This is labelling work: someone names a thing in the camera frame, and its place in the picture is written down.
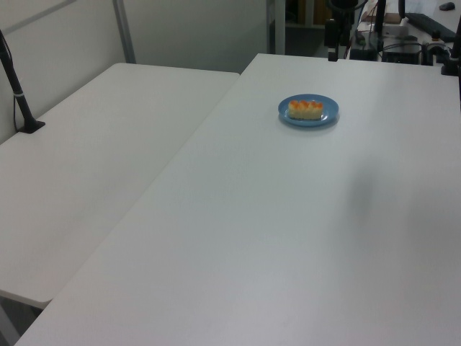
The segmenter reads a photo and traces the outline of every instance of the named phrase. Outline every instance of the blue plate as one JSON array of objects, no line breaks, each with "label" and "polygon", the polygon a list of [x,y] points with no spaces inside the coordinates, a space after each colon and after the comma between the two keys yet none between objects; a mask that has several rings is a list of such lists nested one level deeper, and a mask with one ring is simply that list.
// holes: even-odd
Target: blue plate
[{"label": "blue plate", "polygon": [[[323,114],[322,118],[319,120],[300,120],[300,119],[292,119],[288,114],[288,104],[290,101],[293,100],[301,101],[316,101],[323,103]],[[314,128],[317,126],[325,126],[327,124],[332,123],[338,117],[339,106],[336,102],[334,102],[329,97],[325,97],[322,95],[315,95],[315,94],[301,94],[288,97],[280,102],[279,105],[279,116],[282,121],[286,123],[296,125],[296,126],[303,126],[307,128]]]}]

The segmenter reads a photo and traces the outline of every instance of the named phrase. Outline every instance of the bread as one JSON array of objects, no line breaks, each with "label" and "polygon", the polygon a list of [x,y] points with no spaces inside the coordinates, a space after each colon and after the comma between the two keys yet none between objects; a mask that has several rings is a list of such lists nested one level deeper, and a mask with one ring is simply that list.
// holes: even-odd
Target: bread
[{"label": "bread", "polygon": [[288,115],[298,120],[320,120],[323,114],[322,102],[315,101],[290,101],[288,104]]}]

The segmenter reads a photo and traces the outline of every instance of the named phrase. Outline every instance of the tabletop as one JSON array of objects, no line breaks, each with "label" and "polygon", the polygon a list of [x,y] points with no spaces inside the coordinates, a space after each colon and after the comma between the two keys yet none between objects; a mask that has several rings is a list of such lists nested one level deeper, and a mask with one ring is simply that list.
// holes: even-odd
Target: tabletop
[{"label": "tabletop", "polygon": [[18,345],[459,345],[460,177],[456,78],[258,55]]},{"label": "tabletop", "polygon": [[238,74],[117,64],[0,146],[0,295],[43,308]]}]

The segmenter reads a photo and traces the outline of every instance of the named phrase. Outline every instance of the white wall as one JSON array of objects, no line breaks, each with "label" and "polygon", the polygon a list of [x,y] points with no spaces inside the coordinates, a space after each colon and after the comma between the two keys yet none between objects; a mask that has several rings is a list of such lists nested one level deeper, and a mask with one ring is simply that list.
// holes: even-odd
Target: white wall
[{"label": "white wall", "polygon": [[267,0],[125,0],[137,63],[241,73],[267,52]]},{"label": "white wall", "polygon": [[[5,38],[34,117],[125,62],[112,0],[75,1]],[[0,68],[0,143],[14,134],[12,95]]]}]

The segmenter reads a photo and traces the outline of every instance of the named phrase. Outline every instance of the keyboard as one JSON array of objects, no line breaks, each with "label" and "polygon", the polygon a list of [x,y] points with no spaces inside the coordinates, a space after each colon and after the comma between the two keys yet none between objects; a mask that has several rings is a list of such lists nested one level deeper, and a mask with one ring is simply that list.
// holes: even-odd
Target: keyboard
[{"label": "keyboard", "polygon": [[447,29],[442,24],[436,22],[432,18],[421,13],[405,13],[405,17],[408,18],[408,21],[415,27],[427,32],[432,35],[436,30],[440,31],[440,39],[448,42],[455,41],[455,33],[450,29]]}]

